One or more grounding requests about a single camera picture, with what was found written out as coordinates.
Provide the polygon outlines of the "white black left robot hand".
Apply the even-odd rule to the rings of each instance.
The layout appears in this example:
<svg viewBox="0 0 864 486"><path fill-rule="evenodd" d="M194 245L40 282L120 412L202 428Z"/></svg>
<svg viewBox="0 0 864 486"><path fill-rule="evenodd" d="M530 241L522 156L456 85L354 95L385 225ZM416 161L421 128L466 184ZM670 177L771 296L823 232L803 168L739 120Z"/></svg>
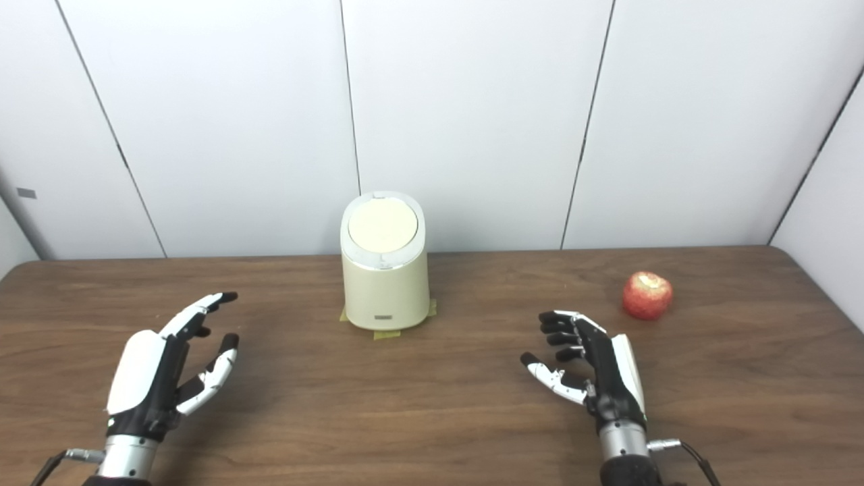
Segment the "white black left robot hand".
<svg viewBox="0 0 864 486"><path fill-rule="evenodd" d="M238 298L235 292L209 294L178 312L158 332L145 329L130 336L112 379L106 404L106 437L130 436L136 442L163 442L182 418L200 409L227 381L238 355L240 338L225 334L218 354L205 369L181 383L194 338L211 332L207 315Z"/></svg>

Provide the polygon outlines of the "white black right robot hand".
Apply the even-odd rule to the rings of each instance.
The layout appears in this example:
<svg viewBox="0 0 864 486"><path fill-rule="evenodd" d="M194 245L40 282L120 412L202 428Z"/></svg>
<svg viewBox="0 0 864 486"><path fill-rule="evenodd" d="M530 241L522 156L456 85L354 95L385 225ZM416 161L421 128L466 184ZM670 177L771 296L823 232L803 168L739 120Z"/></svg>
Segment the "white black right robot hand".
<svg viewBox="0 0 864 486"><path fill-rule="evenodd" d="M576 311L550 310L540 313L538 320L547 344L559 347L556 360L582 360L593 369L593 377L570 377L564 369L550 369L531 352L524 352L520 361L528 372L553 394L585 407L597 429L628 421L646 431L645 394L629 338L609 335Z"/></svg>

